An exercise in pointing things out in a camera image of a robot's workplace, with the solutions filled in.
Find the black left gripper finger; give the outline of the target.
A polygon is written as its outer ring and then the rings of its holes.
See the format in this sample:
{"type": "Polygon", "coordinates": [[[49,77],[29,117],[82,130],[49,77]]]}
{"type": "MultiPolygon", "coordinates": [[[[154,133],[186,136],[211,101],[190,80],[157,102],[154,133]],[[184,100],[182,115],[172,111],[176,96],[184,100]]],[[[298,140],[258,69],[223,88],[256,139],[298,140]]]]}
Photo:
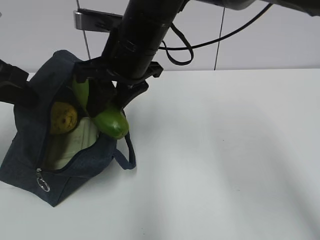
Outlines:
{"type": "Polygon", "coordinates": [[[0,61],[0,101],[21,107],[35,107],[39,100],[27,79],[29,74],[21,68],[0,61]]]}

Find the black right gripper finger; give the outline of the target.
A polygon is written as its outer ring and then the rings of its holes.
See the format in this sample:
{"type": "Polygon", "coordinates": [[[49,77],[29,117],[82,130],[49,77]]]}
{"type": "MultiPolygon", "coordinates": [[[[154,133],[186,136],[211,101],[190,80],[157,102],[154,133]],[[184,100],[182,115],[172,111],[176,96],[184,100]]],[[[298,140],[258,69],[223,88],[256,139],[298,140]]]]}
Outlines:
{"type": "Polygon", "coordinates": [[[88,86],[86,111],[91,118],[94,118],[107,108],[116,96],[117,90],[111,80],[100,78],[90,79],[88,86]]]}
{"type": "Polygon", "coordinates": [[[116,106],[124,109],[134,98],[146,92],[149,85],[143,81],[134,85],[118,82],[116,85],[116,106]]]}

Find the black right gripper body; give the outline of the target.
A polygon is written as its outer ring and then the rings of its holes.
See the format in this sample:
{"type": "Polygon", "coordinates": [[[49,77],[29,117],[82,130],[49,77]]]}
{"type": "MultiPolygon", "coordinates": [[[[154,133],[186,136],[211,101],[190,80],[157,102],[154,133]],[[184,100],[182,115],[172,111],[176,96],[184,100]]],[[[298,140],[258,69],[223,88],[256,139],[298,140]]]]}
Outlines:
{"type": "Polygon", "coordinates": [[[160,77],[163,67],[148,55],[130,51],[121,40],[119,30],[111,31],[101,56],[74,64],[73,75],[78,83],[103,79],[134,86],[150,77],[160,77]]]}

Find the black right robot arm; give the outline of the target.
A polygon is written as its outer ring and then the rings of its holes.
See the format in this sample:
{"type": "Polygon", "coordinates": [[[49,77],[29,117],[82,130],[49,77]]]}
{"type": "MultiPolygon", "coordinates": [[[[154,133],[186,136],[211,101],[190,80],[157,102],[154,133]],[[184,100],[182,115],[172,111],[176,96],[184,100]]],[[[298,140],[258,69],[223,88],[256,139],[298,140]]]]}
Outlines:
{"type": "Polygon", "coordinates": [[[148,89],[147,79],[163,68],[153,61],[185,0],[131,0],[123,15],[78,8],[78,30],[109,33],[101,56],[74,66],[78,83],[88,83],[84,105],[90,117],[115,106],[122,110],[148,89]]]}

